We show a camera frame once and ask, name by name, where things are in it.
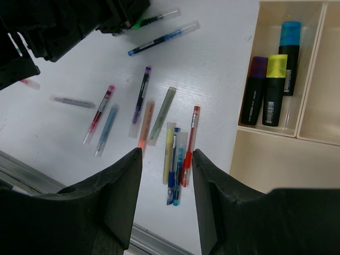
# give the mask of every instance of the red pen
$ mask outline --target red pen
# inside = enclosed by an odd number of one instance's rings
[[[191,120],[189,145],[188,145],[188,150],[186,151],[185,160],[183,164],[182,177],[181,177],[181,183],[183,187],[186,187],[189,182],[189,170],[191,167],[192,150],[193,150],[193,144],[196,138],[196,130],[197,130],[199,114],[200,114],[200,107],[195,106],[193,109],[192,120]]]
[[[115,86],[113,86],[112,84],[110,86],[108,86],[108,89],[107,89],[107,91],[106,91],[106,93],[104,95],[104,98],[103,98],[103,100],[101,101],[101,103],[99,105],[97,113],[95,114],[95,117],[92,120],[92,123],[91,123],[90,128],[89,128],[89,132],[86,135],[84,143],[89,143],[90,142],[90,140],[91,140],[91,138],[92,138],[92,136],[93,136],[93,134],[94,134],[94,132],[96,130],[97,124],[98,124],[98,122],[100,120],[101,114],[105,110],[105,108],[107,106],[107,103],[110,100],[110,97],[113,94],[114,90],[115,90]]]

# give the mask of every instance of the yellow pen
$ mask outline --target yellow pen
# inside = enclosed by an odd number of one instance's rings
[[[164,170],[163,170],[163,184],[168,184],[168,180],[169,180],[169,172],[171,170],[171,164],[172,164],[175,127],[176,127],[176,123],[174,122],[167,123]]]

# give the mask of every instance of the green pen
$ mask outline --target green pen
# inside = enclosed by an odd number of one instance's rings
[[[157,138],[162,129],[163,122],[165,120],[166,114],[169,111],[170,105],[172,103],[172,100],[174,99],[175,94],[176,94],[176,88],[170,87],[161,105],[154,127],[151,130],[151,133],[148,139],[148,145],[150,146],[156,145]]]

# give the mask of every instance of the barcode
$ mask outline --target barcode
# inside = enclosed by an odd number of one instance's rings
[[[273,115],[274,115],[274,102],[267,103],[267,119],[266,123],[273,123]]]
[[[289,88],[291,86],[291,77],[292,77],[292,70],[286,70],[286,81],[285,81],[285,88],[283,92],[289,92]]]

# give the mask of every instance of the blue pen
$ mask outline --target blue pen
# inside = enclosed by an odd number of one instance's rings
[[[189,24],[186,24],[186,25],[183,25],[177,29],[175,29],[173,32],[171,33],[168,33],[164,36],[161,36],[153,41],[150,41],[146,44],[143,44],[139,47],[137,47],[136,49],[133,49],[131,51],[128,52],[129,56],[134,56],[136,55],[137,53],[140,53],[146,49],[149,49],[149,48],[152,48],[158,44],[161,44],[161,43],[164,43],[170,39],[173,39],[173,38],[176,38],[178,36],[182,36],[182,35],[185,35],[189,32],[192,32],[192,31],[195,31],[199,29],[199,25],[198,25],[198,22],[197,21],[194,21],[192,23],[189,23]]]
[[[106,123],[104,125],[103,131],[101,133],[101,136],[99,138],[99,143],[98,143],[98,147],[97,147],[97,151],[96,151],[96,157],[101,157],[101,155],[103,154],[103,150],[105,148],[105,144],[108,138],[108,135],[110,133],[113,121],[115,120],[116,114],[118,111],[118,105],[113,105],[110,113],[108,114]]]
[[[175,169],[177,166],[177,136],[180,132],[180,128],[175,127],[174,131],[174,142],[173,142],[173,153],[172,153],[172,164],[171,170],[169,172],[169,179],[168,179],[168,197],[166,200],[167,205],[171,205],[174,201],[174,184],[175,184]]]
[[[174,188],[174,206],[179,205],[180,189],[181,189],[181,174],[184,161],[184,155],[186,153],[186,143],[188,141],[188,133],[180,132],[177,137],[177,170],[175,178]]]

